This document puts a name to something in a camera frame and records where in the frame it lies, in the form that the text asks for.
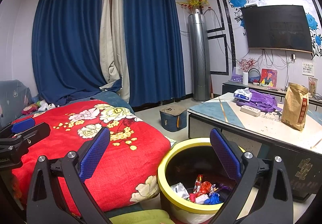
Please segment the green sleeve forearm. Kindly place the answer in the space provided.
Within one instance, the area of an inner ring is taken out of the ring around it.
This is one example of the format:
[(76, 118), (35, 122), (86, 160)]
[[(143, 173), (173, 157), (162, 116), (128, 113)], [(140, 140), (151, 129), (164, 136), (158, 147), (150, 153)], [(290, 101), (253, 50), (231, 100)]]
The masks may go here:
[(133, 223), (174, 223), (169, 214), (160, 209), (141, 210), (138, 212), (126, 213), (110, 218), (115, 224), (133, 224)]

